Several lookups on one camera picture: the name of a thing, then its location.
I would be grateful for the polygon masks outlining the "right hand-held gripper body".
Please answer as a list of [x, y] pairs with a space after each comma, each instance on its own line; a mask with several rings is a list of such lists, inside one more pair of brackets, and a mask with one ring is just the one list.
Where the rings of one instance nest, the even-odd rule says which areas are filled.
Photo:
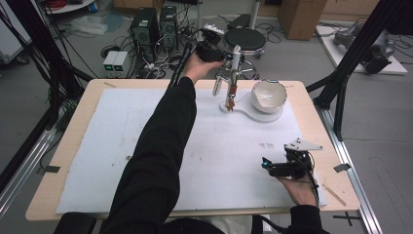
[[291, 176], [301, 178], [315, 166], [311, 150], [323, 150], [323, 146], [297, 138], [285, 144], [285, 163], [270, 163], [269, 175], [274, 177]]

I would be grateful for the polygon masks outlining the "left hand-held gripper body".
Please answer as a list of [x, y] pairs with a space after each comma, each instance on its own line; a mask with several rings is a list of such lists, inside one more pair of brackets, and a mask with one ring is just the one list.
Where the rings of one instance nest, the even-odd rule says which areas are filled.
[[225, 54], [218, 48], [224, 31], [214, 24], [206, 24], [202, 29], [203, 40], [197, 43], [195, 53], [204, 62], [222, 61]]

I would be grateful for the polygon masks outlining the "white key stand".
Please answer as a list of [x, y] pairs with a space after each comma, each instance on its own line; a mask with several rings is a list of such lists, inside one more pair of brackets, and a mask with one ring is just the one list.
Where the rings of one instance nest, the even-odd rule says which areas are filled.
[[[231, 76], [231, 71], [233, 69], [235, 69], [237, 71], [237, 86], [238, 86], [238, 78], [240, 76], [239, 71], [238, 71], [238, 65], [239, 65], [239, 59], [240, 59], [239, 49], [240, 49], [240, 47], [237, 46], [234, 49], [234, 51], [232, 52], [233, 60], [232, 60], [231, 68], [230, 68], [229, 77], [228, 78], [223, 78], [223, 82], [225, 82], [227, 85], [229, 83], [229, 79], [230, 79], [230, 76]], [[228, 87], [227, 87], [225, 100], [219, 104], [220, 110], [224, 113], [241, 113], [244, 116], [251, 119], [252, 121], [255, 121], [255, 122], [258, 122], [258, 123], [265, 123], [265, 124], [273, 123], [273, 122], [279, 120], [282, 117], [283, 108], [282, 108], [281, 112], [275, 113], [275, 114], [266, 114], [266, 113], [263, 113], [263, 112], [257, 110], [252, 105], [251, 100], [250, 100], [251, 90], [248, 93], [246, 93], [243, 97], [241, 97], [240, 99], [236, 99], [236, 97], [237, 97], [237, 94], [236, 94], [235, 99], [234, 99], [234, 103], [235, 103], [234, 110], [233, 111], [228, 111], [227, 108], [226, 108], [226, 99], [227, 99], [227, 94], [228, 94]]]

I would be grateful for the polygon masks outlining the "person's left hand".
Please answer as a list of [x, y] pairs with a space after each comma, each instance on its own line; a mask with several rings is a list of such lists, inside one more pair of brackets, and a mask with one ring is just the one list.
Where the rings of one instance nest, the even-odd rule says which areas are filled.
[[221, 64], [221, 61], [205, 62], [196, 54], [193, 54], [184, 66], [183, 77], [196, 84], [199, 80], [205, 78], [213, 68], [219, 67]]

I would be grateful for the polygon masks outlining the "white foam mat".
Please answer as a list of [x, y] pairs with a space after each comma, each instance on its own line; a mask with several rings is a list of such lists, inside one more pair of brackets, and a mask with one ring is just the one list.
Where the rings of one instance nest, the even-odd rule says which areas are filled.
[[[81, 140], [57, 205], [60, 214], [106, 214], [142, 128], [162, 89], [106, 89]], [[262, 168], [285, 162], [284, 147], [302, 136], [291, 104], [281, 118], [258, 123], [225, 113], [223, 96], [197, 91], [197, 117], [180, 169], [177, 212], [288, 208], [283, 186]]]

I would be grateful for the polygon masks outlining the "thin wooden stick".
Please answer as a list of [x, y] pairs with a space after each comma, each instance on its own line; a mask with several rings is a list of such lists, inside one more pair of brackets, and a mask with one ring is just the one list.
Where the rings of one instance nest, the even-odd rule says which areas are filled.
[[342, 206], [346, 207], [347, 204], [346, 202], [338, 196], [330, 187], [328, 187], [326, 184], [322, 184], [323, 188], [332, 196], [334, 197]]

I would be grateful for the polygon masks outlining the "white egg-shaped bowl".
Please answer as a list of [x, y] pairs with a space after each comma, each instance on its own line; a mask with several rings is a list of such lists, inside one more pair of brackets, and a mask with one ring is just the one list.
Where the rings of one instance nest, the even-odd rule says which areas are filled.
[[276, 80], [261, 80], [253, 86], [250, 100], [257, 110], [275, 114], [282, 111], [287, 100], [287, 91], [285, 86]]

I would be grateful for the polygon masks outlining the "black tape cross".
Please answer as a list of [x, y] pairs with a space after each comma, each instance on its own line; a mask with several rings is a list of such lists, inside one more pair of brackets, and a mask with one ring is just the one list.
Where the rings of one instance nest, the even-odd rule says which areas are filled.
[[360, 216], [349, 215], [348, 212], [344, 212], [342, 215], [334, 214], [332, 217], [335, 219], [345, 219], [348, 222], [349, 226], [354, 226], [354, 220], [361, 220]]

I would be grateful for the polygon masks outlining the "cardboard box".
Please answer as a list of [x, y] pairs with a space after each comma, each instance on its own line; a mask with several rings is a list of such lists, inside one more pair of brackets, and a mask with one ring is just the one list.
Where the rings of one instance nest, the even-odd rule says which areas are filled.
[[288, 40], [308, 41], [313, 37], [327, 0], [282, 0], [279, 23]]

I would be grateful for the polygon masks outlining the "white power supply box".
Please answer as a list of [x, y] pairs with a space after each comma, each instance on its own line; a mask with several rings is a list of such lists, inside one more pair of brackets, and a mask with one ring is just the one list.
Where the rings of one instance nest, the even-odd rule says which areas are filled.
[[103, 62], [104, 70], [108, 73], [112, 73], [114, 71], [113, 64], [118, 55], [117, 51], [109, 51], [106, 55], [106, 58]]
[[113, 61], [113, 68], [114, 70], [121, 74], [124, 75], [126, 72], [126, 68], [129, 62], [129, 55], [127, 52], [119, 52]]

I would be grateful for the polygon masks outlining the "white floor board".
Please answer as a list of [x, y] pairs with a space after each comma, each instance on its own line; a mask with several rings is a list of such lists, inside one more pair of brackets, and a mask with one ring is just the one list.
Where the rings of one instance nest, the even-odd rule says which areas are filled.
[[[347, 50], [342, 45], [335, 45], [333, 43], [334, 35], [336, 30], [329, 26], [317, 26], [317, 33], [320, 35], [320, 41], [323, 47], [327, 51], [330, 60], [335, 67], [338, 66], [344, 54]], [[403, 65], [395, 59], [393, 56], [389, 57], [391, 62], [389, 65], [384, 67], [380, 74], [388, 75], [405, 75], [408, 71], [403, 67]]]

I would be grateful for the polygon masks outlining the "clear plastic sheet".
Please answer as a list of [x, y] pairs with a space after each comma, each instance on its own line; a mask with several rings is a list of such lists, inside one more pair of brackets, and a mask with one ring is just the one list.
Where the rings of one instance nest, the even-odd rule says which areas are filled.
[[102, 18], [94, 16], [76, 18], [70, 24], [72, 30], [91, 35], [103, 35], [108, 29], [108, 25], [102, 22]]

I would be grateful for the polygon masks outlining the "grey black device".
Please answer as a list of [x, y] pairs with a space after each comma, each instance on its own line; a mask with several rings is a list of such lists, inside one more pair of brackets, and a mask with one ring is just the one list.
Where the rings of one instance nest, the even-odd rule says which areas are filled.
[[[335, 45], [342, 45], [346, 50], [348, 50], [356, 40], [362, 27], [362, 23], [355, 22], [347, 30], [336, 32], [333, 43]], [[393, 55], [394, 51], [394, 41], [387, 38], [384, 32], [381, 32], [361, 59], [360, 64], [368, 73], [377, 74], [392, 63], [390, 61], [390, 57]]]

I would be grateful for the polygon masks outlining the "aluminium rail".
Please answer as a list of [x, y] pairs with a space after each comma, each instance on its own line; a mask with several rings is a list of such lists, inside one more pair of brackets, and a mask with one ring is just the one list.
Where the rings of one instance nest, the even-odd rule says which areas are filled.
[[349, 176], [350, 182], [360, 203], [358, 212], [363, 226], [366, 229], [366, 233], [383, 234], [381, 225], [372, 209], [372, 206], [370, 205], [345, 142], [343, 140], [340, 140], [333, 131], [334, 119], [331, 112], [329, 110], [322, 110], [319, 107], [316, 108], [316, 111], [319, 114], [319, 117], [324, 125], [324, 128], [326, 129], [326, 132], [330, 138], [330, 141], [332, 142], [336, 153], [338, 154], [341, 163], [348, 164], [350, 166], [347, 169], [347, 175]]
[[0, 219], [6, 214], [9, 207], [11, 207], [55, 137], [55, 130], [44, 131], [34, 143], [28, 147], [28, 152], [23, 154], [24, 158], [21, 165], [18, 166], [17, 171], [7, 183], [5, 189], [0, 193]]

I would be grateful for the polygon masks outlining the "black metal frame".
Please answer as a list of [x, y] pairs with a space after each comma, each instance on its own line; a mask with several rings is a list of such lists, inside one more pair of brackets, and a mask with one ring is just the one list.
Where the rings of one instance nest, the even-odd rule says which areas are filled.
[[342, 122], [348, 81], [380, 33], [401, 14], [402, 7], [408, 2], [413, 0], [380, 0], [337, 67], [325, 78], [306, 87], [308, 93], [322, 88], [313, 103], [323, 110], [328, 110], [336, 99], [332, 129], [340, 141], [343, 140]]
[[21, 26], [29, 35], [28, 43], [13, 26], [0, 3], [0, 20], [16, 37], [23, 50], [31, 57], [39, 74], [49, 84], [49, 108], [27, 137], [16, 155], [0, 174], [0, 188], [3, 189], [27, 158], [28, 151], [45, 130], [57, 122], [62, 107], [74, 107], [85, 91], [80, 80], [90, 82], [93, 77], [75, 67], [67, 60], [55, 43], [43, 17], [36, 10], [37, 3], [31, 0], [5, 0]]

